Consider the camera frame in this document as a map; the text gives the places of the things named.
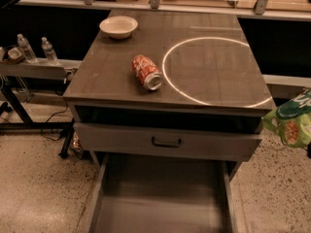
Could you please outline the grey drawer cabinet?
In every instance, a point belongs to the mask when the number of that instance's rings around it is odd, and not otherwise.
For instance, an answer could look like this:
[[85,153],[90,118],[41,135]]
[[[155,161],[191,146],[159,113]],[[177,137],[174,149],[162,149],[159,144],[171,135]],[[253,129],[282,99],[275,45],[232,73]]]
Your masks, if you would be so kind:
[[[235,16],[132,11],[139,27],[98,35],[64,98],[76,122],[258,134],[273,98]],[[136,55],[162,73],[155,91],[132,70]]]

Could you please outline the green rice chip bag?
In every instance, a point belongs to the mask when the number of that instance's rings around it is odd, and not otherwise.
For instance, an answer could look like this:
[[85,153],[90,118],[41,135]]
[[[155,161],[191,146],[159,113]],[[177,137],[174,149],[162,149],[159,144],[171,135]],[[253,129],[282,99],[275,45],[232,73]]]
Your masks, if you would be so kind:
[[311,143],[311,89],[278,106],[262,118],[263,126],[278,135],[291,148]]

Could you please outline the left clear water bottle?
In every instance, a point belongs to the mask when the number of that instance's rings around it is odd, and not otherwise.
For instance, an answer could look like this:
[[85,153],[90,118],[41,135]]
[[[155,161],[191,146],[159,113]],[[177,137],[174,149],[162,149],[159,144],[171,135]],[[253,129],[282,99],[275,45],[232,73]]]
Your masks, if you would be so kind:
[[36,63],[38,61],[28,40],[22,34],[17,35],[17,43],[18,43],[18,46],[21,48],[22,53],[27,62]]

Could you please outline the white bowl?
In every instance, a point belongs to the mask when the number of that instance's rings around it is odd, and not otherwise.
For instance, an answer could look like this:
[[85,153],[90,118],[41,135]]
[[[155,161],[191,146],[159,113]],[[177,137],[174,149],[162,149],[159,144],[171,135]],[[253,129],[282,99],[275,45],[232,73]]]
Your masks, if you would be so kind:
[[128,38],[137,26],[135,18],[126,16],[108,17],[99,24],[102,33],[117,40]]

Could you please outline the small bowl on side table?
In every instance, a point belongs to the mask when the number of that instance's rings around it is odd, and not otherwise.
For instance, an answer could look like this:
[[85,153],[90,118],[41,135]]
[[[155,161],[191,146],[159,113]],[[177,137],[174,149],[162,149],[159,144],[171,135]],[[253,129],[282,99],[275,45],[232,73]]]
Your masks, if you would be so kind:
[[18,64],[24,60],[23,53],[18,46],[4,47],[2,61],[6,64]]

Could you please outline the right clear water bottle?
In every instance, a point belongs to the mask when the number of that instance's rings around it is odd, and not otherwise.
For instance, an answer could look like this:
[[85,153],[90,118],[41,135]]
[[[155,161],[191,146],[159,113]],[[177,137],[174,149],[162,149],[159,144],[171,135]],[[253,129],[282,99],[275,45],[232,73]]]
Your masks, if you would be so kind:
[[55,50],[54,50],[51,42],[46,37],[42,38],[41,46],[42,46],[42,50],[43,50],[48,62],[50,63],[50,65],[58,66],[59,61],[58,61],[57,55],[55,53]]

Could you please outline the orange soda can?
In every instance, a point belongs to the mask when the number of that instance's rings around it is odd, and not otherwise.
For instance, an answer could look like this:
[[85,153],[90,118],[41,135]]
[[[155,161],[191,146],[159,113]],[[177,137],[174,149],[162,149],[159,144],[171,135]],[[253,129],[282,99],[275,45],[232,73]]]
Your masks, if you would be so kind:
[[155,91],[161,87],[162,73],[149,57],[136,55],[132,60],[132,70],[147,90]]

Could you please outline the clear water bottle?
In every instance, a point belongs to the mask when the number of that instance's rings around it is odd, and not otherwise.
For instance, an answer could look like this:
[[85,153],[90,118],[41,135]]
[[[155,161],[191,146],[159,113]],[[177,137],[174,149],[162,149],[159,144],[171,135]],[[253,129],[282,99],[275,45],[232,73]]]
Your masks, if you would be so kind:
[[55,53],[55,50],[54,50],[51,42],[46,37],[42,38],[41,46],[42,46],[42,50],[43,50],[48,62],[50,63],[50,65],[58,66],[59,61],[58,61],[57,55]]
[[38,61],[28,40],[22,34],[17,35],[17,43],[18,43],[18,46],[21,48],[22,53],[27,62],[36,63]]

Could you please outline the open grey middle drawer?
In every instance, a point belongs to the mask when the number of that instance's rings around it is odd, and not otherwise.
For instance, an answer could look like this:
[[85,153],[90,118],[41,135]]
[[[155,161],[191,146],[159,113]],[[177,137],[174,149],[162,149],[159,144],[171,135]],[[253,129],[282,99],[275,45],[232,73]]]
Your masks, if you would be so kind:
[[238,233],[226,165],[107,154],[86,233]]

